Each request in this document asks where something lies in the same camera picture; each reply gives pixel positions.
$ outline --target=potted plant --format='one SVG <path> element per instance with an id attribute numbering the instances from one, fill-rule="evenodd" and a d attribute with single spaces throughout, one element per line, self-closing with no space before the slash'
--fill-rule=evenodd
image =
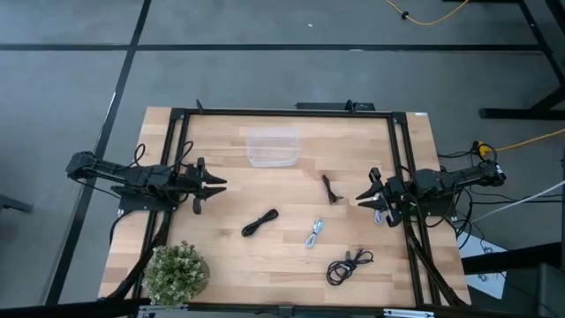
<path id="1" fill-rule="evenodd" d="M 194 245 L 182 241 L 179 246 L 159 246 L 153 251 L 143 278 L 152 305 L 182 305 L 207 286 L 209 269 Z"/>

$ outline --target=white cable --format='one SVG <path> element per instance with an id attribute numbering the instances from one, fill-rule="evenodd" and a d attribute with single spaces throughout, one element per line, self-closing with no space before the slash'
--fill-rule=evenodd
<path id="1" fill-rule="evenodd" d="M 382 213 L 379 210 L 374 210 L 374 222 L 377 225 L 382 224 Z"/>
<path id="2" fill-rule="evenodd" d="M 316 243 L 316 238 L 318 237 L 318 234 L 324 230 L 324 219 L 317 219 L 316 222 L 314 223 L 314 231 L 312 232 L 312 235 L 310 235 L 310 237 L 306 240 L 306 242 L 304 243 L 304 245 L 306 247 L 312 247 L 314 246 L 314 243 Z"/>
<path id="3" fill-rule="evenodd" d="M 547 190 L 544 190 L 544 191 L 542 191 L 542 192 L 540 192 L 540 193 L 538 193 L 538 194 L 534 194 L 534 195 L 532 195 L 531 197 L 525 198 L 525 199 L 520 200 L 520 201 L 518 201 L 518 202 L 514 202 L 514 203 L 508 204 L 507 206 L 504 206 L 504 207 L 502 207 L 502 208 L 497 208 L 497 209 L 494 210 L 494 211 L 488 212 L 487 214 L 485 214 L 485 215 L 483 215 L 483 216 L 480 216 L 480 217 L 478 217 L 478 218 L 476 218 L 476 219 L 474 219 L 474 220 L 471 220 L 471 223 L 475 223 L 475 222 L 477 222 L 477 221 L 479 221 L 479 220 L 482 220 L 482 219 L 484 219 L 484 218 L 487 217 L 487 216 L 493 215 L 494 213 L 501 212 L 501 211 L 504 210 L 504 209 L 512 208 L 512 207 L 514 207 L 514 206 L 517 206 L 518 204 L 524 203 L 524 202 L 529 201 L 529 200 L 536 199 L 536 198 L 539 197 L 540 195 L 544 195 L 544 194 L 546 194 L 546 193 L 548 193 L 548 192 L 552 192 L 553 190 L 555 190 L 556 188 L 562 186 L 563 184 L 565 184 L 565 180 L 561 181 L 561 182 L 558 183 L 557 185 L 554 185 L 554 186 L 550 187 L 550 188 L 547 189 Z"/>

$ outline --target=black charging cable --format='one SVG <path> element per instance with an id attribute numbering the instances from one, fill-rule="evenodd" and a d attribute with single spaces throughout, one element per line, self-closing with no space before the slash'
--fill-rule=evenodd
<path id="1" fill-rule="evenodd" d="M 265 213 L 264 216 L 260 217 L 259 220 L 245 226 L 244 229 L 241 230 L 241 235 L 243 235 L 244 237 L 248 237 L 248 236 L 253 235 L 253 233 L 257 229 L 259 229 L 259 226 L 261 224 L 268 222 L 268 221 L 271 221 L 271 220 L 275 220 L 278 216 L 279 216 L 279 212 L 277 210 L 275 210 L 274 208 L 272 208 L 270 211 Z"/>
<path id="2" fill-rule="evenodd" d="M 370 255 L 369 258 L 363 258 L 363 255 Z M 328 266 L 328 272 L 326 273 L 326 279 L 328 283 L 332 286 L 341 285 L 347 278 L 351 277 L 353 270 L 357 268 L 357 265 L 363 265 L 374 261 L 373 253 L 369 251 L 363 251 L 363 248 L 357 251 L 355 258 L 351 259 L 350 251 L 345 253 L 345 261 L 334 261 Z"/>

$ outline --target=wooden table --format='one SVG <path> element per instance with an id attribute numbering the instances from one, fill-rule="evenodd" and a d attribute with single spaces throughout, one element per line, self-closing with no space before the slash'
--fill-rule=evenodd
<path id="1" fill-rule="evenodd" d="M 147 145 L 143 164 L 157 164 L 170 108 L 148 108 L 139 142 Z M 407 114 L 417 169 L 439 169 L 426 114 Z M 245 156 L 250 127 L 294 127 L 301 152 L 296 166 L 253 168 Z M 402 136 L 400 128 L 397 135 Z M 394 174 L 387 121 L 375 118 L 247 117 L 192 115 L 185 162 L 203 156 L 210 173 L 228 180 L 227 191 L 202 202 L 202 215 L 191 200 L 174 213 L 171 245 L 186 240 L 204 256 L 211 281 L 193 299 L 204 303 L 294 304 L 345 307 L 413 307 L 411 275 L 403 227 L 373 222 L 373 212 L 357 207 L 355 197 L 370 186 L 371 167 L 383 178 Z M 403 155 L 402 138 L 401 155 Z M 344 197 L 330 206 L 320 180 Z M 269 209 L 280 215 L 243 238 L 241 229 Z M 100 296 L 114 291 L 139 258 L 147 212 L 134 212 L 116 227 Z M 314 248 L 304 243 L 316 218 L 326 221 Z M 434 262 L 459 297 L 470 303 L 455 234 L 443 223 L 429 231 Z M 331 261 L 358 248 L 374 253 L 375 262 L 360 266 L 341 286 L 326 281 Z M 420 274 L 429 302 L 425 270 Z"/>

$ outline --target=white paper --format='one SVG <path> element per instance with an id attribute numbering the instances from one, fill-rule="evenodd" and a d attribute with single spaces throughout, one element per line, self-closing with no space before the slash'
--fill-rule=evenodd
<path id="1" fill-rule="evenodd" d="M 467 239 L 467 234 L 463 233 L 459 236 L 457 242 L 459 246 Z M 471 257 L 475 255 L 489 254 L 505 252 L 506 250 L 502 247 L 496 246 L 483 240 L 483 244 L 480 244 L 480 238 L 472 236 L 465 246 L 459 250 L 461 258 Z M 467 284 L 477 290 L 480 290 L 488 295 L 491 295 L 497 299 L 502 299 L 502 293 L 504 292 L 504 283 L 506 279 L 500 273 L 493 274 L 479 274 L 479 275 L 467 275 L 465 280 Z"/>

